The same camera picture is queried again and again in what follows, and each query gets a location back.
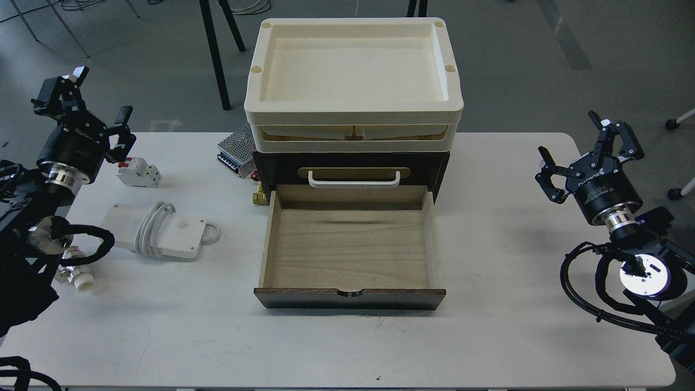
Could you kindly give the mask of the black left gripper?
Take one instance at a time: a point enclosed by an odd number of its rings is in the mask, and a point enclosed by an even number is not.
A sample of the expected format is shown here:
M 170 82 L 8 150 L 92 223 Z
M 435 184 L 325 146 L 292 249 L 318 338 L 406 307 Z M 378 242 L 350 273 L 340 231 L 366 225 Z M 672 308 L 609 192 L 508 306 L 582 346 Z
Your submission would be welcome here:
M 70 166 L 86 176 L 88 183 L 93 183 L 104 160 L 125 161 L 137 138 L 128 126 L 132 106 L 120 108 L 112 127 L 86 108 L 80 87 L 89 70 L 80 66 L 70 75 L 45 79 L 38 97 L 31 103 L 34 114 L 56 121 L 36 162 L 38 168 L 47 172 L 52 165 Z M 111 148 L 109 138 L 114 135 L 118 139 Z

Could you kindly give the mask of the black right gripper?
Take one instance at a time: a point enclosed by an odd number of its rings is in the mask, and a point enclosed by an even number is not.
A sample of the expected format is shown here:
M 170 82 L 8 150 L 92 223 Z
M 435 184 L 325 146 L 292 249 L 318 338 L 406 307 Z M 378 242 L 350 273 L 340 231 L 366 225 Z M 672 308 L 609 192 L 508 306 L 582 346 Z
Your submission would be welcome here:
M 643 205 L 643 200 L 624 173 L 622 163 L 643 159 L 645 151 L 633 129 L 625 122 L 601 119 L 595 111 L 589 111 L 588 115 L 599 131 L 593 151 L 583 154 L 567 168 L 556 165 L 548 149 L 539 146 L 542 163 L 535 178 L 551 202 L 564 203 L 568 193 L 572 194 L 586 222 L 596 226 L 603 224 L 600 215 L 608 208 L 622 205 L 635 213 Z M 622 146 L 618 156 L 613 156 L 616 136 L 621 139 Z M 567 178 L 567 191 L 553 185 L 551 178 L 554 175 Z

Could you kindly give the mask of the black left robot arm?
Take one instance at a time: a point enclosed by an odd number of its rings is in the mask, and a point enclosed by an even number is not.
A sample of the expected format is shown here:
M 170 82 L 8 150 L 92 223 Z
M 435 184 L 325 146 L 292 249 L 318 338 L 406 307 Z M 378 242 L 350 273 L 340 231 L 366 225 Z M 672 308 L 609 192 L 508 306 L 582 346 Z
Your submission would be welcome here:
M 136 143 L 128 126 L 131 106 L 123 106 L 107 126 L 85 106 L 80 86 L 85 66 L 70 75 L 45 79 L 32 100 L 33 111 L 56 127 L 36 167 L 2 160 L 1 327 L 34 321 L 59 295 L 52 280 L 60 266 L 77 267 L 102 259 L 114 246 L 109 230 L 72 224 L 57 215 L 79 189 L 94 183 L 104 161 L 120 163 Z

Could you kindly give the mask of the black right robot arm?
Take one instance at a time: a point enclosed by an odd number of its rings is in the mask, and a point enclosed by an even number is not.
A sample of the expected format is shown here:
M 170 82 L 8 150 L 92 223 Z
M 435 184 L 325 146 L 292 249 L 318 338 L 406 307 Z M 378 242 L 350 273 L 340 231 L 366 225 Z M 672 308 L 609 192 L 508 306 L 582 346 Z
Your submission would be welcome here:
M 660 348 L 693 371 L 693 304 L 676 318 L 654 302 L 674 300 L 685 293 L 687 273 L 693 273 L 693 254 L 667 238 L 673 216 L 664 207 L 642 215 L 643 205 L 623 164 L 642 159 L 645 152 L 633 129 L 625 122 L 602 119 L 595 111 L 589 118 L 598 129 L 593 150 L 568 167 L 557 165 L 547 148 L 535 179 L 548 200 L 561 204 L 573 196 L 586 222 L 608 228 L 610 240 L 583 242 L 564 256 L 559 279 L 564 293 L 578 307 L 596 317 L 633 331 L 653 334 Z M 573 260 L 586 251 L 599 255 L 594 286 L 611 312 L 583 299 L 570 282 Z

